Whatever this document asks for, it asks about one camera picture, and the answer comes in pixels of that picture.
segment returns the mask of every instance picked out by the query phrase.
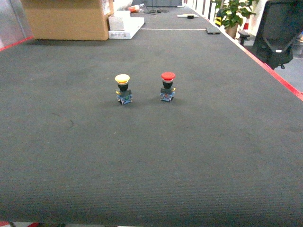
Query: black office chair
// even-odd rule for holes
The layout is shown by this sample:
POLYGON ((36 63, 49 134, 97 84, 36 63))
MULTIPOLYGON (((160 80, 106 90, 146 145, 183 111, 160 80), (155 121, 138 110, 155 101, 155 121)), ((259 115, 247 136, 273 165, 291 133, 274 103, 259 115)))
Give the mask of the black office chair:
POLYGON ((250 36, 239 31, 240 44, 272 69, 293 59, 292 44, 303 31, 303 0, 266 2, 253 46, 244 46, 250 36))

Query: wall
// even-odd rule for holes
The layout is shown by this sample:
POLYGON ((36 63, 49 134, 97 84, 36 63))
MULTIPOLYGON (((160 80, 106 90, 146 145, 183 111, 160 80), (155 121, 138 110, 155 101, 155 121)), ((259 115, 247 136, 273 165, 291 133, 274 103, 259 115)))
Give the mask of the wall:
POLYGON ((259 25, 261 22, 264 6, 267 1, 268 0, 259 0, 258 4, 256 4, 255 2, 253 4, 253 12, 256 13, 256 15, 250 16, 249 31, 254 36, 257 35, 257 31, 258 31, 258 28, 259 28, 259 25))

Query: red push button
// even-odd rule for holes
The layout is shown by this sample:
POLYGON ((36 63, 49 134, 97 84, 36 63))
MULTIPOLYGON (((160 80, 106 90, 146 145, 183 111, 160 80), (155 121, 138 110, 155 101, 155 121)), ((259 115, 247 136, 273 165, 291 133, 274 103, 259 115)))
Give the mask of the red push button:
POLYGON ((162 73, 161 77, 163 80, 170 81, 173 80, 176 75, 173 72, 164 72, 162 73))

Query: floor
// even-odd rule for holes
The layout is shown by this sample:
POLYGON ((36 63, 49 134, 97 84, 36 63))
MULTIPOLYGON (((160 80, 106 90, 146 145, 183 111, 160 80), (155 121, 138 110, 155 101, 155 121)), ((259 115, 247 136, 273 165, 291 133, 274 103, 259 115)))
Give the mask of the floor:
POLYGON ((285 69, 275 71, 297 90, 303 92, 303 43, 296 42, 293 46, 294 59, 285 64, 285 69))

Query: gray fabric mat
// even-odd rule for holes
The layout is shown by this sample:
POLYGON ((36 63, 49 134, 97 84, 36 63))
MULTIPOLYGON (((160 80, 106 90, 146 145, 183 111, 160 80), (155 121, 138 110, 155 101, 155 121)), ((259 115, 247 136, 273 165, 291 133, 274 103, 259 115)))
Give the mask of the gray fabric mat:
MULTIPOLYGON (((175 10, 144 15, 145 27, 207 25, 175 10)), ((0 219, 302 224, 302 102, 223 34, 30 41, 0 61, 0 219), (177 76, 171 103, 160 101, 165 71, 177 76)))

